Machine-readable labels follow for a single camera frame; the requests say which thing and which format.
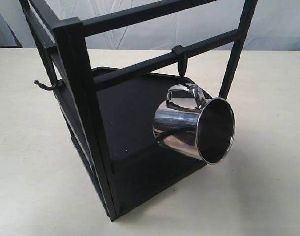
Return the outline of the stainless steel mug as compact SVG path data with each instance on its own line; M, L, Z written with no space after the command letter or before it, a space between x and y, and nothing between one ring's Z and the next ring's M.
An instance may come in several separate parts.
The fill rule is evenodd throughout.
M235 117L224 98L205 98L193 83L176 84L155 112L153 132L161 146L215 165L231 149Z

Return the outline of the black front hook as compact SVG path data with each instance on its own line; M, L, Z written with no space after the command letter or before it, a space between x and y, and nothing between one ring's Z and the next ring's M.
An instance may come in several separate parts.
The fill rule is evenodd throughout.
M172 48L172 52L177 55L178 73L184 79L188 65L187 50L182 45L177 45Z

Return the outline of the black side hook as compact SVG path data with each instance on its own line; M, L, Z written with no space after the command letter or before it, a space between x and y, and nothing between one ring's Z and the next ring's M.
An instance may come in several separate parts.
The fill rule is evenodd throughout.
M47 85L39 82L38 80L34 80L34 84L38 85L41 89L43 89L45 91L54 91L55 89L57 89L59 86L62 85L62 82L59 82L57 79L53 61L50 56L50 48L46 48L41 45L38 47L38 52L41 56L44 68L46 70L46 73L50 80L51 85L47 86Z

